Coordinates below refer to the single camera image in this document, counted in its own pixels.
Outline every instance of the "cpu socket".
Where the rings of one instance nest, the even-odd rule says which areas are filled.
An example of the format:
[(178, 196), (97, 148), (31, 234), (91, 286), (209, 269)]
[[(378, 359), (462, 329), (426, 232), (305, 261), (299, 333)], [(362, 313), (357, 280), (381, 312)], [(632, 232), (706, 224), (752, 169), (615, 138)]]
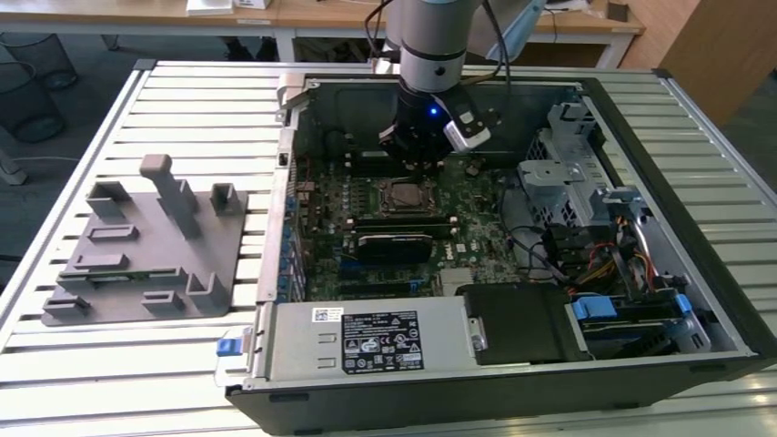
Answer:
[(406, 179), (378, 181), (379, 212), (386, 216), (402, 214), (429, 214), (434, 210), (433, 185), (419, 184)]

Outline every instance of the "wire mesh trash bin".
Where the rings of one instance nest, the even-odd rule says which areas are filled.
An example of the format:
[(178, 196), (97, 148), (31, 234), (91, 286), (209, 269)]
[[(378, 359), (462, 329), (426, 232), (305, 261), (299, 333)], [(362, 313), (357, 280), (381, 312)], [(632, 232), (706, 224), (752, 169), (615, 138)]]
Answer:
[(77, 80), (70, 58), (54, 34), (0, 34), (0, 45), (18, 62), (34, 67), (37, 80), (50, 90), (66, 88)]
[(25, 143), (42, 141), (63, 129), (59, 110), (34, 80), (34, 68), (22, 62), (0, 63), (0, 126)]

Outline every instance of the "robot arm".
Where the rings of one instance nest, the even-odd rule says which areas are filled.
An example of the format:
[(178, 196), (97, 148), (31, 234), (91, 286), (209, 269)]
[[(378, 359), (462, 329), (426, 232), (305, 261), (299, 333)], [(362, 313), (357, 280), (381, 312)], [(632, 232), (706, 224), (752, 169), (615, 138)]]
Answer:
[[(481, 2), (399, 0), (387, 6), (387, 45), (401, 50), (401, 78), (394, 123), (381, 133), (379, 144), (407, 168), (421, 172), (431, 171), (451, 150), (467, 152), (478, 147), (497, 122), (493, 108), (481, 113), (459, 83), (467, 43), (483, 45), (483, 36), (470, 37), (475, 11), (483, 16)], [(501, 12), (518, 14), (511, 24), (518, 31), (513, 53), (525, 44), (543, 3), (505, 0), (499, 6)], [(493, 47), (489, 52), (483, 55), (494, 53)]]

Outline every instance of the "power supply label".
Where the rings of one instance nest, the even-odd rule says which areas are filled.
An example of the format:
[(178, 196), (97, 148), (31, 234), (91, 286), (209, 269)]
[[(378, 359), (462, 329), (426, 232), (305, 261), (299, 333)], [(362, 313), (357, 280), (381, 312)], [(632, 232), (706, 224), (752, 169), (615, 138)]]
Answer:
[(423, 369), (415, 311), (342, 314), (341, 324), (347, 375)]

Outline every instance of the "metal slatted table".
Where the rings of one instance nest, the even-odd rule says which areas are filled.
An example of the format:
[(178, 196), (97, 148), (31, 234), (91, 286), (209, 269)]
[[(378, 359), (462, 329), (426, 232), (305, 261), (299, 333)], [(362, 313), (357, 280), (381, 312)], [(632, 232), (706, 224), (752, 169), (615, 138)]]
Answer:
[[(283, 72), (366, 73), (366, 66), (158, 62), (129, 76), (83, 159), (0, 299), (0, 436), (263, 433), (213, 383), (214, 341), (253, 318), (261, 268), (275, 119)], [(648, 72), (526, 68), (519, 76), (595, 76), (676, 195), (772, 329), (777, 328), (777, 198), (671, 79)], [(145, 153), (174, 158), (191, 189), (231, 182), (250, 192), (231, 310), (222, 318), (47, 328), (39, 321), (57, 273), (87, 220), (95, 180), (134, 176)], [(626, 166), (609, 151), (620, 178)], [(651, 407), (361, 435), (772, 435), (777, 376), (715, 382)]]

